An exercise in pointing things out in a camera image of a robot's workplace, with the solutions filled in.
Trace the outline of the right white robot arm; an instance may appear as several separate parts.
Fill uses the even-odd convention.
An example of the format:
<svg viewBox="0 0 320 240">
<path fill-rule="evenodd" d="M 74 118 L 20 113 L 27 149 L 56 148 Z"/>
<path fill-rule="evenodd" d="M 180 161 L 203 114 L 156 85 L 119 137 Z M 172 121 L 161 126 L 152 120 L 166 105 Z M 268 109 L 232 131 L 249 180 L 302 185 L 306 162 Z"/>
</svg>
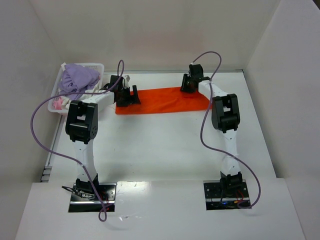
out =
<svg viewBox="0 0 320 240">
<path fill-rule="evenodd" d="M 235 159 L 238 155 L 236 135 L 240 124 L 238 97 L 210 84 L 210 78 L 204 76 L 203 67 L 193 63 L 189 65 L 189 72 L 183 75 L 180 91 L 188 94 L 199 92 L 211 103 L 211 123 L 223 136 L 226 152 L 220 170 L 221 195 L 230 198 L 243 182 L 240 165 Z"/>
</svg>

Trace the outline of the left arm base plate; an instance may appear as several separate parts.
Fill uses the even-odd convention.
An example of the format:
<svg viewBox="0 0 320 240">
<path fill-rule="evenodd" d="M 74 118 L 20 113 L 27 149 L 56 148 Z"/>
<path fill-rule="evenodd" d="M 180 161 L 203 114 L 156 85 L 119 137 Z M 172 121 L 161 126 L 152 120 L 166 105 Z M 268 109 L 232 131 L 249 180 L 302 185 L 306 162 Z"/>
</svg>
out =
<svg viewBox="0 0 320 240">
<path fill-rule="evenodd" d="M 101 183 L 99 185 L 98 193 L 107 212 L 115 211 L 116 189 L 116 183 Z M 71 192 L 69 213 L 98 213 L 102 209 L 102 205 L 94 193 L 76 190 L 75 185 L 73 188 L 69 187 L 69 191 Z"/>
</svg>

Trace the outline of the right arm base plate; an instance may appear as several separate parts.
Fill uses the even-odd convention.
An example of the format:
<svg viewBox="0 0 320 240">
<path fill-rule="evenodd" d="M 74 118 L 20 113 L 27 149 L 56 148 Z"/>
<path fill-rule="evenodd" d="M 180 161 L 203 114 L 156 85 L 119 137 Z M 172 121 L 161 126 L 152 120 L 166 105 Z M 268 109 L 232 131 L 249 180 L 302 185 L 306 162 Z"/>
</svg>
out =
<svg viewBox="0 0 320 240">
<path fill-rule="evenodd" d="M 242 182 L 241 186 L 235 189 L 222 190 L 219 181 L 204 181 L 204 196 L 207 211 L 213 210 L 236 210 L 251 205 L 247 183 Z"/>
</svg>

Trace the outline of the orange t shirt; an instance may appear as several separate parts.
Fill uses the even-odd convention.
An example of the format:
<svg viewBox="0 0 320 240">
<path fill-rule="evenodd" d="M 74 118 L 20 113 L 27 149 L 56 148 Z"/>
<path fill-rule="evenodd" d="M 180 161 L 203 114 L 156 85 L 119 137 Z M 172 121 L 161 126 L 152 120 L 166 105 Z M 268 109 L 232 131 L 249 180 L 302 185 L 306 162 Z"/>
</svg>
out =
<svg viewBox="0 0 320 240">
<path fill-rule="evenodd" d="M 209 100 L 199 92 L 186 93 L 179 87 L 138 90 L 140 104 L 115 108 L 117 115 L 147 115 L 204 111 Z"/>
</svg>

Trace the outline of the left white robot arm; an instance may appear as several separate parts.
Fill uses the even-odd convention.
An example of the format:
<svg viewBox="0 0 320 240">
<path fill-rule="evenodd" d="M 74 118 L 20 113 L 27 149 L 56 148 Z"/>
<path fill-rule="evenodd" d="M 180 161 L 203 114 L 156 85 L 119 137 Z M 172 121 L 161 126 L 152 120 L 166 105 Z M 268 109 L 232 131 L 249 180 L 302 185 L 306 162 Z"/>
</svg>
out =
<svg viewBox="0 0 320 240">
<path fill-rule="evenodd" d="M 128 107 L 140 104 L 137 86 L 129 86 L 130 76 L 112 75 L 98 94 L 70 102 L 66 134 L 73 143 L 77 160 L 77 179 L 73 191 L 95 198 L 99 189 L 98 173 L 94 164 L 93 141 L 98 133 L 98 114 L 108 106 Z"/>
</svg>

